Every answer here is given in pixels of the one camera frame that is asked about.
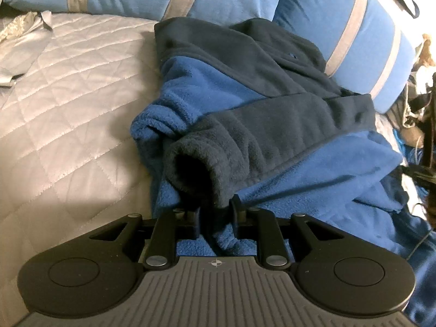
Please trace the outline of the blue navy fleece jacket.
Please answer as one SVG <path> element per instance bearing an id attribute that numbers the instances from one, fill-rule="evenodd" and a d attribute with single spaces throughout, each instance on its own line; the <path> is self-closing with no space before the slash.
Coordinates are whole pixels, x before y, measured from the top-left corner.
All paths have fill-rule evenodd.
<path id="1" fill-rule="evenodd" d="M 287 218 L 306 213 L 411 264 L 406 313 L 435 325 L 435 232 L 413 216 L 401 155 L 376 130 L 369 95 L 325 75 L 319 49 L 273 22 L 155 25 L 163 84 L 131 134 L 152 175 L 152 212 L 199 211 L 211 224 L 182 255 L 252 255 L 225 221 L 233 196 Z"/>

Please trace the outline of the grey quilted bedspread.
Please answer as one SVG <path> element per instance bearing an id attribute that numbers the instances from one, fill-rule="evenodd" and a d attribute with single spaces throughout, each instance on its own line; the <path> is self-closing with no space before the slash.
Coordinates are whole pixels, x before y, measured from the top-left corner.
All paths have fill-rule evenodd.
<path id="1" fill-rule="evenodd" d="M 129 129 L 158 95 L 155 23 L 56 14 L 46 49 L 1 107 L 1 325 L 27 313 L 31 257 L 129 213 L 151 178 Z"/>

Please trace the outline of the right blue striped pillow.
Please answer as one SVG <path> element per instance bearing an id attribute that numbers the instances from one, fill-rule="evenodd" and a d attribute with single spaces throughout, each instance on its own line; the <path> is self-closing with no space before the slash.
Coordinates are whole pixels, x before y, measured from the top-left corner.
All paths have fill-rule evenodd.
<path id="1" fill-rule="evenodd" d="M 403 91 L 419 45 L 396 10 L 379 0 L 279 0 L 274 20 L 319 48 L 328 77 L 371 95 L 385 113 Z"/>

